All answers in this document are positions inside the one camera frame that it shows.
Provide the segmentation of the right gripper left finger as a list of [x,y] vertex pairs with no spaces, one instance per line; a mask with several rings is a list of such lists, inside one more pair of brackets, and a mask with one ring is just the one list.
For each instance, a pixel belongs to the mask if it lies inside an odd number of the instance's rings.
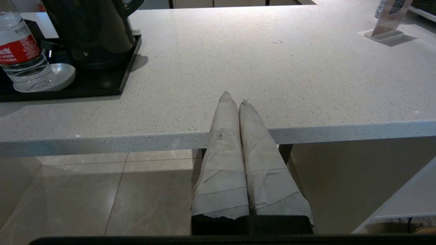
[[238,107],[224,92],[216,107],[200,174],[193,189],[192,235],[231,235],[249,216]]

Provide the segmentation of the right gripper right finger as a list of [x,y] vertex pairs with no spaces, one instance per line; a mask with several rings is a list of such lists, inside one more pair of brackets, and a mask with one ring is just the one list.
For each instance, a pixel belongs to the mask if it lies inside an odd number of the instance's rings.
[[313,234],[310,205],[260,114],[246,100],[239,121],[250,208],[250,215],[239,221],[252,235]]

